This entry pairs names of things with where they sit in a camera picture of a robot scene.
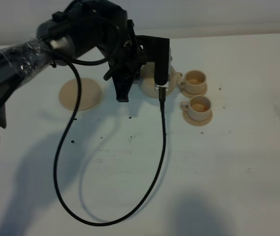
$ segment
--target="white table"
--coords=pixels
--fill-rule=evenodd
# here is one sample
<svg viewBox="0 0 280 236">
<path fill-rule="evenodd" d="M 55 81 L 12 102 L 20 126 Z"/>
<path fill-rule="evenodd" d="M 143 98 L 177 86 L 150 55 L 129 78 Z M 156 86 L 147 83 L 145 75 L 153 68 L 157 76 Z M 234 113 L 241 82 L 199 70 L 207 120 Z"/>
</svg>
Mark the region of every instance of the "white table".
<svg viewBox="0 0 280 236">
<path fill-rule="evenodd" d="M 70 111 L 58 92 L 74 76 L 67 67 L 48 68 L 6 104 L 0 236 L 280 235 L 280 34 L 174 39 L 171 48 L 177 71 L 206 73 L 214 117 L 190 126 L 179 109 L 188 99 L 178 90 L 167 98 L 167 153 L 145 206 L 104 228 L 62 208 L 52 165 Z M 83 59 L 100 57 L 93 50 Z M 67 136 L 58 170 L 62 195 L 87 220 L 114 220 L 138 204 L 156 172 L 158 101 L 135 84 L 129 103 L 118 103 L 112 81 L 102 79 L 106 64 L 77 68 L 101 84 L 105 99 L 79 114 Z"/>
</svg>

